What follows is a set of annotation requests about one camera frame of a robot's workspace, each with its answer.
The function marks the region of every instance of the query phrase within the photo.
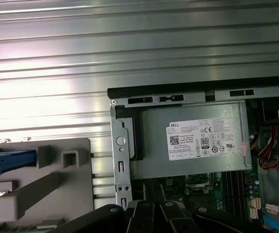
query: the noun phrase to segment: power supply label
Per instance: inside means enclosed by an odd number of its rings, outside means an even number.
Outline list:
[[[166,128],[169,160],[238,155],[240,145],[234,135],[232,118],[170,122]]]

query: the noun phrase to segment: screw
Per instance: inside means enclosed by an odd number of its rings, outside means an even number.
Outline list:
[[[206,212],[207,212],[207,209],[204,208],[204,207],[200,207],[198,210],[199,210],[200,212],[202,212],[202,213],[206,213]]]
[[[172,203],[172,202],[167,202],[167,203],[165,203],[165,205],[166,205],[167,207],[172,207],[172,206],[174,205],[174,203]]]

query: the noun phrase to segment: blue latch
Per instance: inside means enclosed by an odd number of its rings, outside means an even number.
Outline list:
[[[0,175],[26,165],[35,165],[36,162],[37,154],[35,150],[0,152]]]

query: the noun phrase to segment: corrugated metal surface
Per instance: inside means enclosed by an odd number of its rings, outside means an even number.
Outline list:
[[[96,207],[107,88],[276,75],[279,1],[0,0],[0,142],[88,137]]]

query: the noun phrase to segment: barcode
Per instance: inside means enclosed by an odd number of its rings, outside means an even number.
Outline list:
[[[179,145],[179,136],[170,136],[170,145]]]

